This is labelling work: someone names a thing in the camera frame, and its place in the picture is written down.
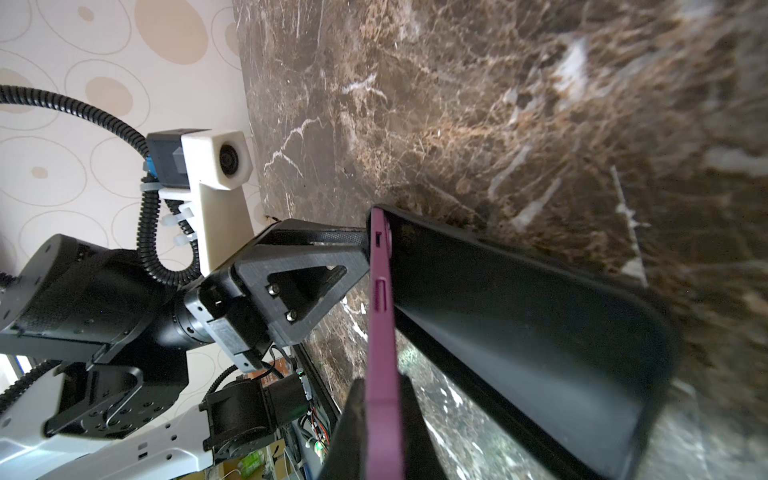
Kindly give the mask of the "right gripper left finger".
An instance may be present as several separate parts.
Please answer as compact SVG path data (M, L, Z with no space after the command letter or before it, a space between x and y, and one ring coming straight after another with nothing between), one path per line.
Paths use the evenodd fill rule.
M365 380L358 378L351 385L319 479L365 479L366 451Z

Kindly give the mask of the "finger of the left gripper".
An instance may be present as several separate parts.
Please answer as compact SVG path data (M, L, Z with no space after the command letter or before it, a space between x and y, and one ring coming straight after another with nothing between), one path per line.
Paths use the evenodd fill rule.
M273 342L303 342L369 271L364 228L289 219L278 222L233 257Z

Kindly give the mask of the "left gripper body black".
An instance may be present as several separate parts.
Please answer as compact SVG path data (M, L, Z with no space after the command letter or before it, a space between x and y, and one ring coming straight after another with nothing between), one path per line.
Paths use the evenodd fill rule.
M205 279L189 265L173 273L173 348L188 351L216 344L243 372L263 367L271 342L260 300L276 296L266 276L252 282L234 267Z

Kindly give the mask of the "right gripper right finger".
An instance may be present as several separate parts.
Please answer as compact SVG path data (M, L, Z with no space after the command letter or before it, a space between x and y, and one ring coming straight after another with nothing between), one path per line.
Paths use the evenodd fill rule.
M405 478L407 480L446 480L447 477L436 454L411 379L401 374L399 387Z

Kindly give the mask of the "black phone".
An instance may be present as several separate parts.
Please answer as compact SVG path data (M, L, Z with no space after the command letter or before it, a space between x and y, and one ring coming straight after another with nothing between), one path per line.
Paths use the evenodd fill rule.
M391 233L385 213L370 212L370 307L366 370L368 479L403 479L405 453L390 271Z

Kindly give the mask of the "black phone case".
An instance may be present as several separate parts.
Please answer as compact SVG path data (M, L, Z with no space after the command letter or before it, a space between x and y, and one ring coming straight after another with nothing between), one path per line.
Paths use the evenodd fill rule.
M378 205L398 331L561 479L630 479L680 356L649 292Z

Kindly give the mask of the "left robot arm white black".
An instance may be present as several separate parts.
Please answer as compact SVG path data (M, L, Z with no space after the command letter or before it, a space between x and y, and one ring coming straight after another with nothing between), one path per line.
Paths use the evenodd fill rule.
M66 235L1 277L1 349L37 365L1 396L5 479L175 478L237 458L309 417L311 381L274 373L368 271L359 228L284 220L255 233L239 131L143 135L80 100L5 85L144 160L135 249Z

